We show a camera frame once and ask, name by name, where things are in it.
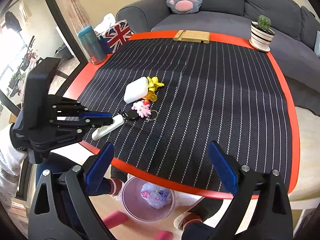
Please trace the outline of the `white plastic tube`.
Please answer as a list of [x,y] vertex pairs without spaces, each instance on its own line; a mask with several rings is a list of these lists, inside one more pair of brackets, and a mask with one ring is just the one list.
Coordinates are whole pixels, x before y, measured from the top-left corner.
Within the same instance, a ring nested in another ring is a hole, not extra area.
[[101,126],[100,128],[97,128],[92,133],[92,139],[94,141],[101,139],[105,135],[113,132],[115,129],[122,126],[124,124],[124,122],[125,122],[125,119],[123,118],[122,115],[120,115],[120,114],[116,115],[115,117],[113,117],[113,122],[111,125]]

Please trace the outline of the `black key fob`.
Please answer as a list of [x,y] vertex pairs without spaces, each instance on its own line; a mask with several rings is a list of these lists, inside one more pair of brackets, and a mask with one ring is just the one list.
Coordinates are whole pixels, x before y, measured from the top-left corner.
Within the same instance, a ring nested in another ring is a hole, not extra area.
[[119,111],[119,114],[125,119],[129,121],[137,121],[140,116],[135,110],[129,110],[127,112]]

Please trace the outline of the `pink hello kitty charm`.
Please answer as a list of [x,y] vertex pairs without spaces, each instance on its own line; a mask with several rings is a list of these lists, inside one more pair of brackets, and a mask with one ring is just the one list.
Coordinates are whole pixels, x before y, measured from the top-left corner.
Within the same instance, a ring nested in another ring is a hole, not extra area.
[[150,102],[148,100],[135,102],[131,109],[136,111],[141,118],[146,118],[151,115]]

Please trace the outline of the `white square box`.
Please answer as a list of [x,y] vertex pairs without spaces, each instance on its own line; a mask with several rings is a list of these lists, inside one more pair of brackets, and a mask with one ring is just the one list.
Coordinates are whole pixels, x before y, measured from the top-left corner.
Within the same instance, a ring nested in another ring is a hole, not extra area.
[[145,97],[148,93],[148,84],[149,81],[144,76],[129,83],[124,93],[125,103],[129,104]]

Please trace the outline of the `orange translucent keychain charm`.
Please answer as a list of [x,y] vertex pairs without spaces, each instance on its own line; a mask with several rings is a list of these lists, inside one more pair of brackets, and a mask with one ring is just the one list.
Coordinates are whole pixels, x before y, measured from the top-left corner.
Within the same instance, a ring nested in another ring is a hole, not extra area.
[[144,99],[149,100],[151,102],[156,102],[158,98],[154,91],[148,91]]

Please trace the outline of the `yellow toy figure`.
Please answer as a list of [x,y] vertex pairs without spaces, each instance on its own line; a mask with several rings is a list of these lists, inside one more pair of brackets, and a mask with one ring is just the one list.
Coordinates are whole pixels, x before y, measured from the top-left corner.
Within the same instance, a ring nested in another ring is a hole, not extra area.
[[157,76],[147,77],[148,80],[148,91],[156,92],[159,88],[164,87],[164,84],[159,82]]

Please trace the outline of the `pink translucent trash bin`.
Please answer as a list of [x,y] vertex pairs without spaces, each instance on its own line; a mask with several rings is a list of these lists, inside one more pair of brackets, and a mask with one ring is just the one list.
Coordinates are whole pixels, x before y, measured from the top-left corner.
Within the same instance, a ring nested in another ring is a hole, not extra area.
[[137,177],[131,177],[121,189],[121,203],[135,220],[146,223],[166,219],[175,207],[175,192]]

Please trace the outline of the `left black slipper foot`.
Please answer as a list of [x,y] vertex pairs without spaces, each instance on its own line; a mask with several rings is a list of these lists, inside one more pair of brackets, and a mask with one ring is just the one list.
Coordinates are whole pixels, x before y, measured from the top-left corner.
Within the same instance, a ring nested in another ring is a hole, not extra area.
[[121,189],[127,181],[127,173],[111,166],[111,177],[106,180],[111,186],[110,195],[114,199],[120,199]]

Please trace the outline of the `black slipper foot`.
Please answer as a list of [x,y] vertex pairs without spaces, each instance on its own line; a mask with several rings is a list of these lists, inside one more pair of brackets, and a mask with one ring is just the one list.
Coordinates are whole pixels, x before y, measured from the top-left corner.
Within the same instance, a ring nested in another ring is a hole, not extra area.
[[110,195],[114,199],[120,199],[121,189],[127,181],[127,173],[111,166],[111,177],[106,180],[111,186]]
[[188,210],[177,216],[174,220],[174,227],[178,230],[184,230],[186,226],[193,222],[205,222],[213,217],[220,210],[223,204],[222,199],[200,198]]

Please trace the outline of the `pink stool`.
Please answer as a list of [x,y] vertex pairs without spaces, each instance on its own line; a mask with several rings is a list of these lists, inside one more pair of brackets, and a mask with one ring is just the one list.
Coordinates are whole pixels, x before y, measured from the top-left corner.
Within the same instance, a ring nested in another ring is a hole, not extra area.
[[135,222],[127,214],[120,211],[114,211],[103,218],[103,223],[110,230],[121,226],[112,232],[116,239],[174,239],[172,232],[158,230],[151,225]]

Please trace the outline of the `union jack tissue box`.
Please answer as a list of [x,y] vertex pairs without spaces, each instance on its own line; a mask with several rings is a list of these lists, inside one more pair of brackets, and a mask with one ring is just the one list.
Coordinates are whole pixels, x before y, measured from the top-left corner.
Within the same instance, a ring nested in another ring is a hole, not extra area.
[[134,32],[130,29],[127,20],[121,20],[115,23],[103,34],[98,36],[99,44],[105,54],[115,53],[127,40],[131,38]]

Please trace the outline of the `wooden phone stand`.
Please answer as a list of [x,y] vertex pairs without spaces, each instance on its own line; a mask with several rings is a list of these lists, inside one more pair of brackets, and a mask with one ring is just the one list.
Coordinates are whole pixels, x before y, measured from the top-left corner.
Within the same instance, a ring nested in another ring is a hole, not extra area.
[[179,30],[173,40],[208,44],[210,42],[210,33],[206,31]]

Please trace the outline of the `potted cactus striped pot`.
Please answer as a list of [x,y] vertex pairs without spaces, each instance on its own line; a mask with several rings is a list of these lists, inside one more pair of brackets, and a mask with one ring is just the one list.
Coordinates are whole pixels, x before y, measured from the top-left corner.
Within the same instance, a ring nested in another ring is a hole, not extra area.
[[263,52],[270,51],[270,43],[274,38],[275,32],[271,29],[271,20],[264,16],[258,16],[256,22],[251,22],[250,44],[257,50]]

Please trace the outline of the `light blue cushion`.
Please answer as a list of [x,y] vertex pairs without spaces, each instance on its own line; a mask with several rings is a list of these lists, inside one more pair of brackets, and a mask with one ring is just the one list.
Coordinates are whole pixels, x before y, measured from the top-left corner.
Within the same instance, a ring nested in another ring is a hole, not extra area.
[[320,58],[320,31],[317,31],[314,52]]

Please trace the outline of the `black door frame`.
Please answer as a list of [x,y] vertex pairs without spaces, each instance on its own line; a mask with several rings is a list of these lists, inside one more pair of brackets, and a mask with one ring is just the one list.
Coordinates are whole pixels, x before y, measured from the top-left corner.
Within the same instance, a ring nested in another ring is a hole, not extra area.
[[65,95],[87,60],[56,0],[1,0],[1,116],[23,103],[23,86],[37,60],[60,63],[49,92]]

